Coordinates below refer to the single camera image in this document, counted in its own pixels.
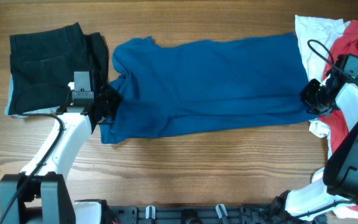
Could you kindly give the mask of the blue polo shirt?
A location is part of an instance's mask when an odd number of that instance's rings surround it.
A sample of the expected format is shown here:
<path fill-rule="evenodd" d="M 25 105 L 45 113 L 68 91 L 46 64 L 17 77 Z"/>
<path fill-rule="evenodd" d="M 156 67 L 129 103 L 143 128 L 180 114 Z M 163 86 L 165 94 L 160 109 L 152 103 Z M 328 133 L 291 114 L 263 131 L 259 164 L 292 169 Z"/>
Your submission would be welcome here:
<path fill-rule="evenodd" d="M 308 121 L 308 79 L 292 33 L 161 47 L 151 37 L 116 47 L 111 86 L 122 101 L 101 142 L 162 138 Z"/>

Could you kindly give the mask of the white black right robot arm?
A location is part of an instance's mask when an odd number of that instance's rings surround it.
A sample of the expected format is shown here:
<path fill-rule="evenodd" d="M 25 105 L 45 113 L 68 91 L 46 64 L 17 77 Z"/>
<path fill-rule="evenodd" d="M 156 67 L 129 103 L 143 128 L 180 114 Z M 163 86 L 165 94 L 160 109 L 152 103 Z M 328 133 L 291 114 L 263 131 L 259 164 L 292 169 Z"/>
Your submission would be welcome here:
<path fill-rule="evenodd" d="M 341 110 L 349 132 L 319 179 L 274 198 L 265 214 L 270 223 L 310 222 L 328 211 L 358 205 L 358 57 L 339 55 L 328 73 L 324 83 L 310 81 L 301 100 L 312 114 Z"/>

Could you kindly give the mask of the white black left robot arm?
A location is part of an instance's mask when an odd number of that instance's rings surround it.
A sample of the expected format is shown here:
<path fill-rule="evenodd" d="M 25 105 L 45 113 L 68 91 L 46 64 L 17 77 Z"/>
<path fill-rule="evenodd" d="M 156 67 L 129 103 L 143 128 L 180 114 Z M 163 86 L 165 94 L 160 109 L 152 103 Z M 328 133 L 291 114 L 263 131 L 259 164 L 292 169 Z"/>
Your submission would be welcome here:
<path fill-rule="evenodd" d="M 34 158 L 18 174 L 0 180 L 0 223 L 118 223 L 105 200 L 72 202 L 68 173 L 96 125 L 121 96 L 96 71 L 75 72 L 68 97 L 51 118 L 55 124 Z"/>

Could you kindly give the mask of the red printed t-shirt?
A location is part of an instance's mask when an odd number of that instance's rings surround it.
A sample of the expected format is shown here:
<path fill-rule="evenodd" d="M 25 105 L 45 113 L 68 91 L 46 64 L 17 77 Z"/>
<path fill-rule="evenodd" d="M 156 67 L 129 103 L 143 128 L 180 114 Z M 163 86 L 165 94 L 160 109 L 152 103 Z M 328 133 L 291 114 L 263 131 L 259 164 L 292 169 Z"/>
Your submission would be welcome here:
<path fill-rule="evenodd" d="M 350 22 L 343 36 L 335 40 L 330 52 L 334 58 L 341 54 L 358 56 L 358 21 Z M 329 152 L 334 153 L 349 132 L 344 115 L 341 111 L 335 110 L 329 116 L 320 117 L 319 120 L 327 124 L 331 129 L 331 149 Z"/>

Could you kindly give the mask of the white t-shirt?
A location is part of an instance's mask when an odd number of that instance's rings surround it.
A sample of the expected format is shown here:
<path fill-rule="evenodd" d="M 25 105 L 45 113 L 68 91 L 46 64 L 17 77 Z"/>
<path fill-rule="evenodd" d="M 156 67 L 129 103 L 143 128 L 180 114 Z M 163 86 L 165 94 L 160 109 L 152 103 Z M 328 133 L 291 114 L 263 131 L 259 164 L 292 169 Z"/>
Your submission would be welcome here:
<path fill-rule="evenodd" d="M 334 58 L 330 49 L 335 40 L 343 36 L 350 22 L 342 19 L 295 17 L 296 36 L 308 80 L 315 78 L 323 85 L 337 88 L 337 110 L 343 113 L 349 132 L 358 123 L 358 56 L 341 54 Z M 320 117 L 329 115 L 310 115 L 311 122 L 315 125 L 313 134 L 331 138 L 330 127 L 319 120 Z"/>

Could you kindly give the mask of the folded black shorts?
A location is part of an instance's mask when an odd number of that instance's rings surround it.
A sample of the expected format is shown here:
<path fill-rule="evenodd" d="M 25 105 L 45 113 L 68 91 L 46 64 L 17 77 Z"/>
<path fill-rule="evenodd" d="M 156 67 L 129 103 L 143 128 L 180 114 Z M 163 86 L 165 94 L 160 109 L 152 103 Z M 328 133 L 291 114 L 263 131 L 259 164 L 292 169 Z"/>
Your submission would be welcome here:
<path fill-rule="evenodd" d="M 64 104 L 75 72 L 96 73 L 99 86 L 107 82 L 105 41 L 99 32 L 84 34 L 78 23 L 45 32 L 15 34 L 9 40 L 9 116 L 44 112 Z"/>

